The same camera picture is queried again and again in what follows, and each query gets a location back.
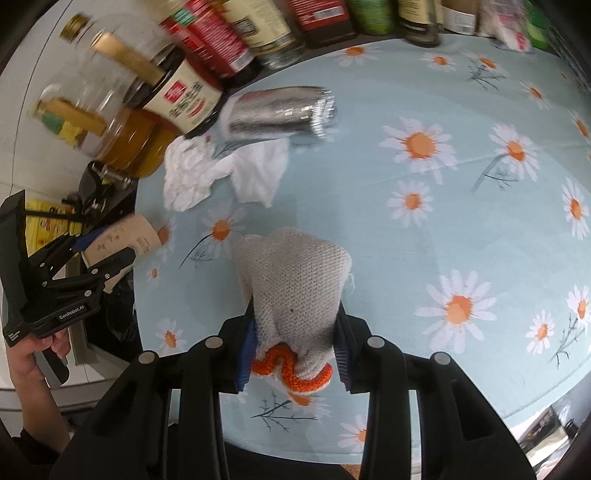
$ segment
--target light blue tablecloth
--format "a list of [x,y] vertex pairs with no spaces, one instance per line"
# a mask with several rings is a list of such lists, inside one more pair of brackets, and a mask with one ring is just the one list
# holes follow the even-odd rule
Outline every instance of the light blue tablecloth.
[[[249,88],[293,85],[334,91],[339,123],[291,150],[272,208],[238,204],[226,179],[175,214],[163,168],[140,183],[137,212],[172,231],[135,266],[144,347],[186,350],[243,313],[233,242],[293,226],[351,254],[350,314],[405,352],[450,352],[510,426],[574,386],[591,367],[591,112],[566,64],[444,35],[435,50],[383,41]],[[252,379],[222,403],[239,446],[361,461],[367,396],[336,377],[310,398]]]

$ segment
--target black sleeve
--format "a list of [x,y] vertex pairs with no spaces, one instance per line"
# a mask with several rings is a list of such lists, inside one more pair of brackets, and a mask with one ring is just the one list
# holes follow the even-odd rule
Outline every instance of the black sleeve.
[[53,465],[59,453],[36,441],[26,430],[21,436],[14,438],[14,443],[32,465]]

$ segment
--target crumpled tissue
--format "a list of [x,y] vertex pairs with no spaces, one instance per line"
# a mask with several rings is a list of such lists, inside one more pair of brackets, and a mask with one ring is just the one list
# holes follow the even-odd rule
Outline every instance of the crumpled tissue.
[[178,137],[164,156],[164,207],[184,212],[209,197],[214,181],[230,175],[239,202],[269,208],[289,158],[289,140],[244,145],[227,157],[213,158],[215,143],[206,137]]

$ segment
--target knitted glove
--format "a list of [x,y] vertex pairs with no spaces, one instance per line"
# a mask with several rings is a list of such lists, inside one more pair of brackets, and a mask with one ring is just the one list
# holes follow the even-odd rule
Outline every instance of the knitted glove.
[[258,347],[253,371],[278,370],[295,393],[332,376],[333,328],[351,257],[340,246],[293,228],[248,235],[235,249],[246,302],[254,298]]

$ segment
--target tablecloth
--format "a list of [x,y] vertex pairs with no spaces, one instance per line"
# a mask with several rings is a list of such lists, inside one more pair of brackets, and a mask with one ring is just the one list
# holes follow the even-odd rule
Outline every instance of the tablecloth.
[[[294,85],[331,89],[339,121],[292,146],[271,208],[237,203],[224,179],[167,212],[163,168],[140,182],[137,212],[171,237],[135,265],[144,347],[185,351],[242,314],[232,246],[293,226],[351,254],[350,314],[404,352],[448,351],[508,425],[574,386],[591,367],[591,112],[565,62],[444,35],[346,48],[248,89]],[[253,378],[222,398],[223,428],[267,455],[359,463],[367,402],[336,377],[309,397]],[[413,411],[415,455],[417,430]]]

